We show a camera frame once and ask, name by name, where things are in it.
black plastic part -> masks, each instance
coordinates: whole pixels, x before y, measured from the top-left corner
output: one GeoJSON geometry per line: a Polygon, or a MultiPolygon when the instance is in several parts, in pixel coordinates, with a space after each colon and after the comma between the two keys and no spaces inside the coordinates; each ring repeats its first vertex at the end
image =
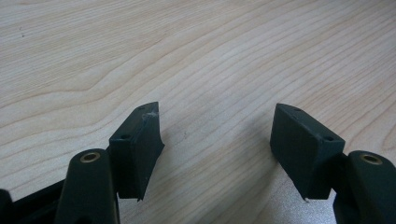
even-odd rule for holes
{"type": "Polygon", "coordinates": [[[163,151],[158,103],[141,105],[110,137],[112,161],[120,198],[143,200],[156,160],[163,151]]]}
{"type": "Polygon", "coordinates": [[[70,161],[55,223],[120,223],[110,159],[105,150],[86,150],[70,161]]]}
{"type": "Polygon", "coordinates": [[[346,174],[361,223],[396,223],[396,169],[389,160],[371,152],[353,151],[348,155],[346,174]]]}
{"type": "Polygon", "coordinates": [[[348,203],[350,206],[355,206],[356,201],[352,193],[352,189],[349,186],[349,180],[347,176],[346,164],[348,156],[341,154],[332,160],[332,165],[329,169],[328,183],[337,192],[339,200],[348,203]]]}
{"type": "Polygon", "coordinates": [[[359,224],[361,217],[356,204],[345,201],[339,194],[332,204],[337,224],[359,224]]]}
{"type": "Polygon", "coordinates": [[[50,224],[55,219],[56,209],[64,181],[39,190],[14,203],[17,223],[50,224]]]}
{"type": "Polygon", "coordinates": [[[345,141],[291,105],[276,105],[271,149],[305,199],[329,198],[331,163],[342,155],[345,141]]]}
{"type": "Polygon", "coordinates": [[[14,223],[14,204],[8,191],[0,189],[0,223],[14,223]]]}

clamp jaw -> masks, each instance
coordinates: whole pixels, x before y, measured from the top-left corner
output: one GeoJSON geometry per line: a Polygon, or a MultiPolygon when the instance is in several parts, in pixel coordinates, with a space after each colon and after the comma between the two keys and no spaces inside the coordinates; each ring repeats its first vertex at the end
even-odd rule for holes
{"type": "Polygon", "coordinates": [[[158,103],[141,105],[109,139],[72,158],[66,179],[15,203],[0,190],[0,223],[119,224],[118,197],[143,200],[164,144],[158,103]]]}
{"type": "Polygon", "coordinates": [[[395,223],[396,169],[367,151],[343,153],[345,141],[303,110],[276,105],[271,150],[303,199],[328,199],[337,223],[395,223]]]}

light wood tabletop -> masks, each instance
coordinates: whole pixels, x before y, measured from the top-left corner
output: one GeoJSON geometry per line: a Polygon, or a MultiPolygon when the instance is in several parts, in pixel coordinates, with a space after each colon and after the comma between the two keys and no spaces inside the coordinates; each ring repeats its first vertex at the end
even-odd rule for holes
{"type": "Polygon", "coordinates": [[[0,188],[18,200],[158,101],[121,223],[335,223],[273,157],[276,103],[396,162],[396,1],[0,2],[0,188]]]}

screw hole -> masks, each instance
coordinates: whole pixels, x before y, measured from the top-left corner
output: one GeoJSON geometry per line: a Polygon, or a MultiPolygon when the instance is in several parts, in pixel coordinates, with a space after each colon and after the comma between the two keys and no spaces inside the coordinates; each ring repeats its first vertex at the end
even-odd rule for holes
{"type": "Polygon", "coordinates": [[[377,156],[374,156],[374,155],[362,154],[361,159],[368,163],[371,163],[373,165],[381,165],[382,164],[382,161],[377,156]]]}
{"type": "Polygon", "coordinates": [[[123,134],[122,136],[121,136],[121,139],[128,139],[128,138],[130,138],[131,137],[131,135],[129,135],[129,134],[123,134]]]}
{"type": "Polygon", "coordinates": [[[84,163],[96,161],[100,158],[100,154],[97,152],[89,152],[84,154],[79,160],[84,163]]]}
{"type": "Polygon", "coordinates": [[[329,141],[329,142],[331,142],[332,140],[334,140],[334,138],[333,138],[333,137],[330,137],[330,136],[324,136],[323,138],[324,138],[324,140],[329,141]]]}
{"type": "Polygon", "coordinates": [[[81,217],[79,218],[75,224],[91,224],[92,220],[89,217],[81,217]]]}

wood grain surface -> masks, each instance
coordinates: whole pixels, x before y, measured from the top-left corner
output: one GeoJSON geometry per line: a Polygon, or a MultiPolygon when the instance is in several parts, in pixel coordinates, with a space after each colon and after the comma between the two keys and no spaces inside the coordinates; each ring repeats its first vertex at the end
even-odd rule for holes
{"type": "Polygon", "coordinates": [[[335,223],[269,148],[276,103],[396,162],[396,2],[0,2],[0,188],[14,200],[158,101],[166,144],[121,223],[335,223]]]}

